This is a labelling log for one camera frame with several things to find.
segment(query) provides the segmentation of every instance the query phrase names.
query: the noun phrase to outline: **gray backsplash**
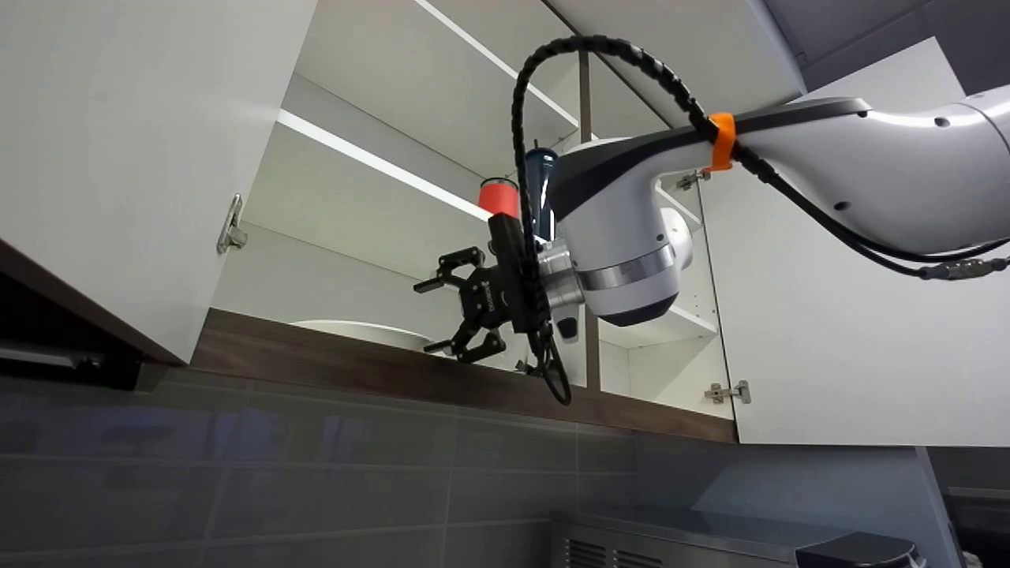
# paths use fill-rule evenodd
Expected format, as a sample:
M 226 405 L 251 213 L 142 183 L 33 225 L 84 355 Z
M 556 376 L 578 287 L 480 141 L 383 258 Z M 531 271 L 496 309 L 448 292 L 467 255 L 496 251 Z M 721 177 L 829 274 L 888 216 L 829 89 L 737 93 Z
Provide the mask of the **gray backsplash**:
M 634 440 L 173 373 L 0 380 L 0 564 L 547 564 L 556 509 L 630 504 Z

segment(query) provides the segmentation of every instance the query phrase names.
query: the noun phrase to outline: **white cabinet door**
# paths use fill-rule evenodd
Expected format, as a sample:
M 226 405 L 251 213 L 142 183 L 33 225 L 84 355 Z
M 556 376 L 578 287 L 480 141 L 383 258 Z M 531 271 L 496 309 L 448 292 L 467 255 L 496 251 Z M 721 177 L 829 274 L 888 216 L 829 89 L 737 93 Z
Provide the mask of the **white cabinet door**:
M 0 244 L 188 360 L 316 0 L 4 0 Z
M 924 40 L 818 96 L 924 110 L 960 100 L 963 89 Z M 1006 274 L 908 282 L 850 252 L 746 173 L 705 190 L 730 376 L 753 397 L 734 406 L 740 442 L 1010 442 Z

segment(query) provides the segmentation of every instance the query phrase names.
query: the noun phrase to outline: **metal bracket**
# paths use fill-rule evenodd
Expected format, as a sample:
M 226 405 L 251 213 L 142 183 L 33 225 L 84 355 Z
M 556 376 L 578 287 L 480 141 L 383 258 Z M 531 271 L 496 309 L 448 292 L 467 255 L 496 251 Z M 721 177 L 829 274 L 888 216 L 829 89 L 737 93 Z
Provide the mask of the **metal bracket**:
M 246 200 L 234 195 L 225 216 L 225 228 L 217 237 L 217 255 L 225 255 L 226 251 L 243 251 L 250 244 L 250 233 L 238 228 L 238 213 L 243 213 Z
M 705 181 L 709 181 L 709 172 L 694 172 L 694 173 L 679 177 L 679 181 L 674 181 L 674 190 L 679 190 L 679 194 L 687 194 L 687 190 L 694 190 L 694 185 L 705 183 Z
M 734 388 L 725 388 L 721 383 L 713 383 L 705 392 L 705 397 L 713 401 L 713 405 L 725 405 L 725 401 L 750 405 L 750 383 L 734 383 Z

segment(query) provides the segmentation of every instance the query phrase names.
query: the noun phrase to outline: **tile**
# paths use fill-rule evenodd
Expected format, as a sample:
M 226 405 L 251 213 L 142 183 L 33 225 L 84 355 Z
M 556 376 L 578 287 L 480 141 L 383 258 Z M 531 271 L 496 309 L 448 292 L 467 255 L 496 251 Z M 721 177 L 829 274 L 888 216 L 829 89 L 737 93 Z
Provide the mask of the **tile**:
M 930 448 L 941 485 L 1010 489 L 1006 448 Z
M 706 445 L 661 436 L 634 436 L 637 470 L 670 477 L 715 477 L 740 450 L 734 445 Z
M 204 568 L 443 568 L 443 531 L 208 546 Z
M 298 553 L 307 542 L 226 542 L 208 546 L 203 568 L 304 568 Z
M 392 531 L 312 540 L 298 568 L 443 568 L 443 531 Z
M 230 470 L 210 538 L 304 534 L 317 528 L 324 470 Z
M 575 474 L 457 470 L 448 520 L 535 520 L 575 504 Z
M 217 459 L 243 396 L 165 383 L 157 392 L 0 383 L 0 456 Z
M 0 462 L 0 553 L 194 540 L 214 483 L 210 468 Z
M 150 548 L 150 553 L 66 553 L 12 559 L 0 557 L 0 568 L 194 568 L 200 548 Z
M 445 568 L 550 568 L 550 525 L 452 528 Z
M 448 474 L 445 470 L 333 470 L 324 481 L 321 528 L 422 528 L 445 525 Z
M 445 470 L 234 470 L 214 538 L 443 525 Z
M 337 388 L 337 385 L 254 383 L 251 392 L 271 396 L 271 397 L 308 397 L 317 405 L 357 405 L 357 406 L 396 411 L 396 415 L 433 415 L 433 417 L 453 417 L 457 415 L 457 406 L 452 406 L 452 405 L 384 397 L 384 396 L 350 392 L 350 388 Z
M 234 462 L 448 468 L 452 417 L 251 396 Z
M 578 509 L 629 509 L 634 504 L 630 474 L 580 474 Z
M 634 436 L 622 434 L 580 434 L 578 436 L 578 470 L 634 470 Z
M 251 380 L 243 376 L 208 376 L 191 370 L 173 370 L 173 367 L 153 367 L 160 373 L 160 383 L 153 392 L 168 388 L 203 388 L 203 392 L 226 392 L 246 397 L 251 392 Z
M 482 470 L 575 470 L 575 450 L 568 426 L 520 417 L 460 417 L 453 463 Z

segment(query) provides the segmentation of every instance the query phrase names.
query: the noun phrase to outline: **orange cable clip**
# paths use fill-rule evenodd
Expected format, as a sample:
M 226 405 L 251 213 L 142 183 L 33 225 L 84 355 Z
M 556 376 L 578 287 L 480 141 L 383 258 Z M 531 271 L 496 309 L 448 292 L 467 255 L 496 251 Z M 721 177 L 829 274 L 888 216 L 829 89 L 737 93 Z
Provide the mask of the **orange cable clip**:
M 713 141 L 713 163 L 709 172 L 733 172 L 733 149 L 734 149 L 734 116 L 733 115 L 713 115 L 713 126 L 718 129 Z

